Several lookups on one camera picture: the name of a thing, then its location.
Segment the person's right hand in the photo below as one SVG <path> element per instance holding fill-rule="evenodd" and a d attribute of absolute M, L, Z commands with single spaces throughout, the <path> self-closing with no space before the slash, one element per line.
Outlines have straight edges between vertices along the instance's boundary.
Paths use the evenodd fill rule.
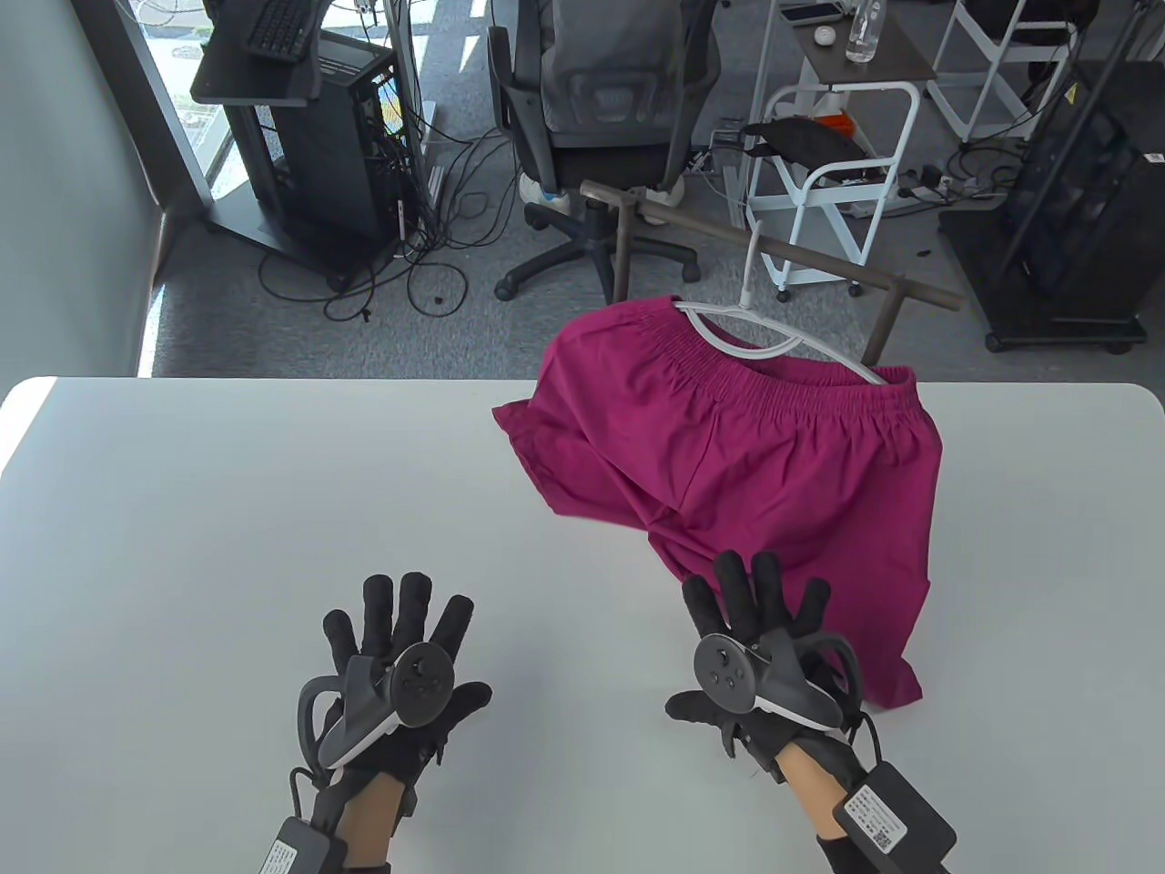
<path fill-rule="evenodd" d="M 792 609 L 781 562 L 770 551 L 749 564 L 723 551 L 713 572 L 714 583 L 697 575 L 683 585 L 700 637 L 699 688 L 670 696 L 666 716 L 712 726 L 729 757 L 744 748 L 775 782 L 786 780 L 778 755 L 797 747 L 853 789 L 866 773 L 850 746 L 863 682 L 852 646 L 824 629 L 829 583 L 812 578 Z"/>

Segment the person's left hand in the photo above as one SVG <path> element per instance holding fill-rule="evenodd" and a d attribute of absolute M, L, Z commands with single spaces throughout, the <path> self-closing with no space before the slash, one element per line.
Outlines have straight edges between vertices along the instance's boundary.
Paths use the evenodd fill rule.
<path fill-rule="evenodd" d="M 466 717 L 490 703 L 482 682 L 457 684 L 454 661 L 469 632 L 474 604 L 453 595 L 426 629 L 432 582 L 408 572 L 400 582 L 372 575 L 363 583 L 363 632 L 333 609 L 323 632 L 332 674 L 302 688 L 297 732 L 317 783 L 339 769 L 379 773 L 412 789 Z"/>

